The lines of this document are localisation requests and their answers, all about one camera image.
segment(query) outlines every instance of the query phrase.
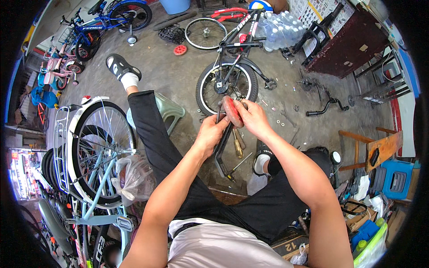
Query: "wooden chair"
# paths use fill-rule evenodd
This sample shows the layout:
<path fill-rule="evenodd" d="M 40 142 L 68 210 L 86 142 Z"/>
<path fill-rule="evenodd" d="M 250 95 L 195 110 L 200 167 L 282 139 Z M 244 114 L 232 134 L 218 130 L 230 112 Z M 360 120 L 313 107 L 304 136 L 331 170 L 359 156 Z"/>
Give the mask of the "wooden chair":
<path fill-rule="evenodd" d="M 366 173 L 378 167 L 382 162 L 388 160 L 395 152 L 397 152 L 403 144 L 402 131 L 394 131 L 377 127 L 376 130 L 386 133 L 386 138 L 375 141 L 362 135 L 354 134 L 348 131 L 340 130 L 338 134 L 344 137 L 350 137 L 355 140 L 354 142 L 354 164 L 349 166 L 342 166 L 339 171 L 365 168 Z M 365 162 L 358 163 L 359 161 L 359 142 L 366 144 Z M 379 156 L 374 165 L 370 163 L 371 156 L 378 148 Z"/>

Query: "black pants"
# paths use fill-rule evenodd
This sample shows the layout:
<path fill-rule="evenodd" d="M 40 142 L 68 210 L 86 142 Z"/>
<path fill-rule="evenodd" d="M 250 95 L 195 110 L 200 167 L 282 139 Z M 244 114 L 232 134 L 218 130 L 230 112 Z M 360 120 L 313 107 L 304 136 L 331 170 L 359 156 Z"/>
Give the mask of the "black pants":
<path fill-rule="evenodd" d="M 137 133 L 145 145 L 146 155 L 159 184 L 181 161 L 182 155 L 167 135 L 153 91 L 133 93 L 128 96 L 128 102 Z M 330 161 L 325 153 L 316 149 L 304 153 L 326 175 L 330 173 Z M 268 244 L 274 242 L 308 206 L 294 193 L 277 159 L 270 161 L 268 169 L 274 178 L 263 189 L 230 206 L 218 201 L 202 180 L 195 177 L 174 219 L 198 217 L 232 224 L 250 231 Z"/>

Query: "bucket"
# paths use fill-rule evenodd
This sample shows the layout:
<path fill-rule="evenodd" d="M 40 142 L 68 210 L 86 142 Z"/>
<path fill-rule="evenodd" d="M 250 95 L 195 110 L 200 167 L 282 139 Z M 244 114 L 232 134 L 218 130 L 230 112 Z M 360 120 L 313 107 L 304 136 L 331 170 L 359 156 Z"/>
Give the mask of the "bucket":
<path fill-rule="evenodd" d="M 167 14 L 182 13 L 190 7 L 190 0 L 159 0 Z"/>

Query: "white sock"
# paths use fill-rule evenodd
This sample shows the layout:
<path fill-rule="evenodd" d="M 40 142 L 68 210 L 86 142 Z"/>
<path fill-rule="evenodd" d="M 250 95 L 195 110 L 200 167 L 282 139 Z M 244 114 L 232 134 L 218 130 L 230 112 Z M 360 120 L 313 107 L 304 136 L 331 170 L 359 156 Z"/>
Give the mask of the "white sock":
<path fill-rule="evenodd" d="M 271 158 L 267 154 L 260 154 L 255 161 L 255 172 L 258 174 L 264 174 L 264 164 L 265 162 L 269 161 Z"/>
<path fill-rule="evenodd" d="M 113 63 L 113 58 L 110 58 L 107 60 L 107 66 L 110 68 L 110 66 Z M 135 74 L 133 74 L 132 72 L 127 72 L 126 74 L 124 74 L 120 81 L 122 82 L 122 84 L 124 85 L 125 90 L 127 90 L 128 87 L 131 86 L 137 86 L 137 83 L 139 82 L 139 78 L 138 76 L 136 76 Z"/>

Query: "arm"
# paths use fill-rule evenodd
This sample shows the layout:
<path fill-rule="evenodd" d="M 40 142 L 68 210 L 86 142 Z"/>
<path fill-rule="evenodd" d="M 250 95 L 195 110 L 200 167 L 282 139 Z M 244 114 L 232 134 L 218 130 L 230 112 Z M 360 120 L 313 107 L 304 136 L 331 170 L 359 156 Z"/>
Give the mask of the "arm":
<path fill-rule="evenodd" d="M 273 151 L 293 191 L 311 209 L 310 267 L 353 267 L 343 214 L 325 173 L 272 130 L 262 107 L 248 100 L 242 102 L 248 110 L 240 102 L 234 105 L 245 126 Z"/>
<path fill-rule="evenodd" d="M 174 170 L 156 187 L 146 204 L 142 222 L 122 268 L 167 266 L 167 228 L 186 198 L 202 163 L 212 154 L 229 120 L 215 123 L 216 115 L 202 123 L 198 136 Z"/>

